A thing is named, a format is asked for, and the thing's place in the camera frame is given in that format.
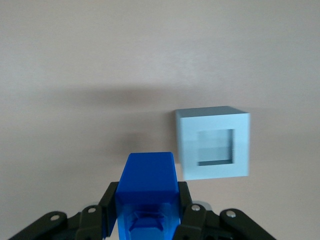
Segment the cube inner face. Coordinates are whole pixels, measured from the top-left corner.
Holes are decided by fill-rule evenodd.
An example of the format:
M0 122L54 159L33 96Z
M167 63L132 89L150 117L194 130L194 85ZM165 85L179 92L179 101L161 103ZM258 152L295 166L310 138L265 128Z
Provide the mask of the cube inner face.
M233 129L206 130L197 133L198 166L233 163Z

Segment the light blue cube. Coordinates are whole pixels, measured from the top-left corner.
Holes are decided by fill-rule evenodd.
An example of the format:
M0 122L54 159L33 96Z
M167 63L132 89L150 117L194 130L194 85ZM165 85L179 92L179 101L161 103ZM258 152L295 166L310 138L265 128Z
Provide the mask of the light blue cube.
M185 180L249 175L250 114L230 106L175 111Z

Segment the robotic arm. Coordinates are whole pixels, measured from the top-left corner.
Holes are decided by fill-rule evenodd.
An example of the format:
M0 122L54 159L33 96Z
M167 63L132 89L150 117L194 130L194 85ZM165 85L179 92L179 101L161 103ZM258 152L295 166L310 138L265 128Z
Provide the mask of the robotic arm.
M155 167L158 163L164 168ZM148 174L136 175L141 164ZM173 175L170 175L168 169L172 170L172 165ZM64 212L49 212L9 240L107 240L117 218L120 240L275 240L238 209L226 209L216 215L194 204L186 182L169 181L173 185L167 184L171 176L176 179L172 153L132 153L120 181L110 183L97 205L90 205L70 218ZM137 182L140 182L138 189L132 190ZM175 196L173 191L168 191L175 186L177 204L171 204L174 200L167 201L162 196ZM130 214L125 215L123 212L128 206ZM174 214L171 215L174 208L177 224L174 224Z

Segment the light blue frame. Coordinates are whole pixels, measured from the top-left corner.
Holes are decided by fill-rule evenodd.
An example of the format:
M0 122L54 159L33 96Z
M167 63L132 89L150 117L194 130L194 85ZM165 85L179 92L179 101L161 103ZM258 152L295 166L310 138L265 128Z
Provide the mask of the light blue frame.
M230 106L178 109L175 113L179 160L185 180L249 175L249 113ZM230 148L232 158L217 161L217 164L214 164L216 159L213 159L211 161L213 164L199 165L201 162L199 133L221 132L217 130L232 130L231 143L227 146ZM209 145L212 144L213 149L218 149L221 146L215 146L217 143L219 141L212 141Z

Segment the screw head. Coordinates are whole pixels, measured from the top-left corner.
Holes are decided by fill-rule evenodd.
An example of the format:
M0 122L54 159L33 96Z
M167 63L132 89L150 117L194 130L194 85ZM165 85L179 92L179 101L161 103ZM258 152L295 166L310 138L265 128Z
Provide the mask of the screw head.
M56 214L56 215L53 215L51 218L50 218L50 220L51 221L55 221L55 220L58 220L60 218L60 216L58 215L58 214Z
M194 205L192 205L192 207L191 207L191 209L193 210L193 211L200 211L200 206L199 205L197 205L197 204L194 204Z
M89 214L92 214L92 213L94 213L96 211L96 208L95 207L90 207L89 209L88 209L88 213Z
M228 210L225 213L229 218L235 218L237 215L234 211Z

